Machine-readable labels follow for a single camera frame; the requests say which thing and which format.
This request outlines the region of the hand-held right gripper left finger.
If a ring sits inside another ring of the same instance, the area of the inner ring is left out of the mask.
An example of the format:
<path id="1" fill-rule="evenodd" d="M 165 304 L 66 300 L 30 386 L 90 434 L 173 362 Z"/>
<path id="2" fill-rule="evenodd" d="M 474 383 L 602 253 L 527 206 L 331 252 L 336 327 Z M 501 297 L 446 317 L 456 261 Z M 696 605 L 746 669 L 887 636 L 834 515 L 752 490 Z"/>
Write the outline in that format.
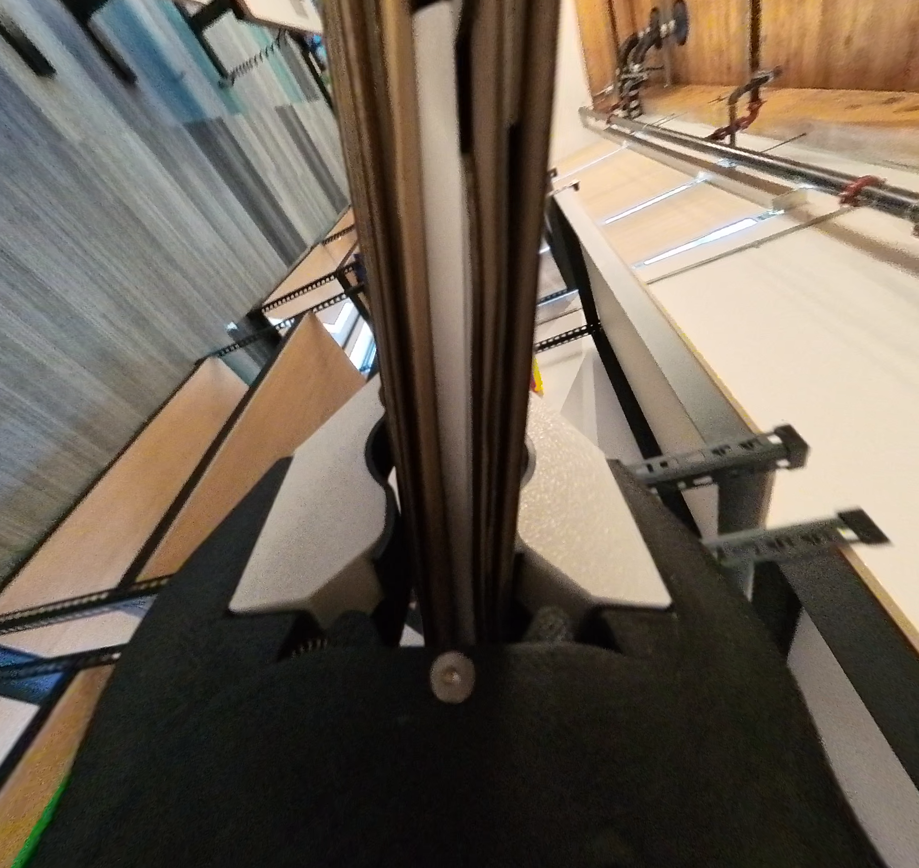
<path id="1" fill-rule="evenodd" d="M 381 385 L 365 383 L 293 452 L 230 612 L 304 612 L 319 625 L 373 613 L 398 511 L 392 470 Z"/>

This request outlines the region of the black ceiling pipe fitting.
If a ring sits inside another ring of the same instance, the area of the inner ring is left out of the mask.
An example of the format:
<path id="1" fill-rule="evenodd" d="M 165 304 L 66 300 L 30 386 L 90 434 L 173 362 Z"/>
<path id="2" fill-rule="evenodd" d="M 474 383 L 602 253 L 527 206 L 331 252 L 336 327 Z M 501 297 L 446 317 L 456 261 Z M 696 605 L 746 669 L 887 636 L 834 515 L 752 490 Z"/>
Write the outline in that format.
<path id="1" fill-rule="evenodd" d="M 626 38 L 616 58 L 615 113 L 626 120 L 636 121 L 643 114 L 640 88 L 647 81 L 646 58 L 651 50 L 661 50 L 665 44 L 684 46 L 689 33 L 688 6 L 685 0 L 673 0 L 669 19 L 652 8 L 648 25 Z"/>

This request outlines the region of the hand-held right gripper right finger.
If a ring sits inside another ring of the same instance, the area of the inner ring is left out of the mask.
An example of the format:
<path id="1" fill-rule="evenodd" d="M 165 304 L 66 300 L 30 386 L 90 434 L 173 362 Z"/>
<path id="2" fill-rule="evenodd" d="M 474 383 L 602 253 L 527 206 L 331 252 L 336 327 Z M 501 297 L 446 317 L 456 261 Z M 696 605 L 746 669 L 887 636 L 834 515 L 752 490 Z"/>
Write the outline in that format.
<path id="1" fill-rule="evenodd" d="M 603 452 L 531 393 L 516 524 L 516 599 L 571 622 L 595 610 L 663 611 L 659 570 Z"/>

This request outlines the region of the stack of cardboard sheets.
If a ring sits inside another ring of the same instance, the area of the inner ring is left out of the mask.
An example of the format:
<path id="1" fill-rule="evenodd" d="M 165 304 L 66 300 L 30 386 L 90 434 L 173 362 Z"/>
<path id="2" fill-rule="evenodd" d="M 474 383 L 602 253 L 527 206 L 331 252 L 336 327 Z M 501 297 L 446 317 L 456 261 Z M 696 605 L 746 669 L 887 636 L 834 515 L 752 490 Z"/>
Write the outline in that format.
<path id="1" fill-rule="evenodd" d="M 500 642 L 560 0 L 322 1 L 426 642 Z"/>

